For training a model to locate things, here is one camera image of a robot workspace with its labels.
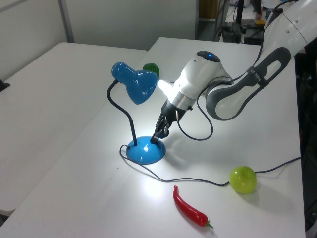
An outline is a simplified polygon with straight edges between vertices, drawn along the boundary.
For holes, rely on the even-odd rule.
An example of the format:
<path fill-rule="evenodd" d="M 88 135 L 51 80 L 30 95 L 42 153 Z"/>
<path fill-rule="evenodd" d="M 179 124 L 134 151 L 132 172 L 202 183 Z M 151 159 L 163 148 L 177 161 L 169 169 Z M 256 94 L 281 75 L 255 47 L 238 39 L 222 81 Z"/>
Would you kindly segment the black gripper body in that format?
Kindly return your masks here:
<path fill-rule="evenodd" d="M 186 112 L 186 110 L 180 109 L 173 105 L 169 100 L 166 100 L 161 108 L 163 121 L 166 124 L 172 124 L 174 121 L 177 121 L 177 115 L 179 119 L 182 119 Z"/>

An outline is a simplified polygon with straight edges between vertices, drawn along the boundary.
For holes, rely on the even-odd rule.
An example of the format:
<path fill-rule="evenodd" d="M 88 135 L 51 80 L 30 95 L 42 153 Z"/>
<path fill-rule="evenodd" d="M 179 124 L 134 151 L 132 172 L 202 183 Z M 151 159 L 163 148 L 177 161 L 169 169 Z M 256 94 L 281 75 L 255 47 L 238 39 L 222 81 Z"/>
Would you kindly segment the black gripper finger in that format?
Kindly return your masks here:
<path fill-rule="evenodd" d="M 171 124 L 167 120 L 162 120 L 159 124 L 159 129 L 158 129 L 158 138 L 159 139 L 164 139 L 168 137 L 169 135 L 169 128 Z"/>
<path fill-rule="evenodd" d="M 154 134 L 151 137 L 152 144 L 158 144 L 159 139 L 163 139 L 166 137 L 166 133 L 164 132 L 166 128 L 166 116 L 164 114 L 160 114 L 158 121 L 156 123 Z"/>

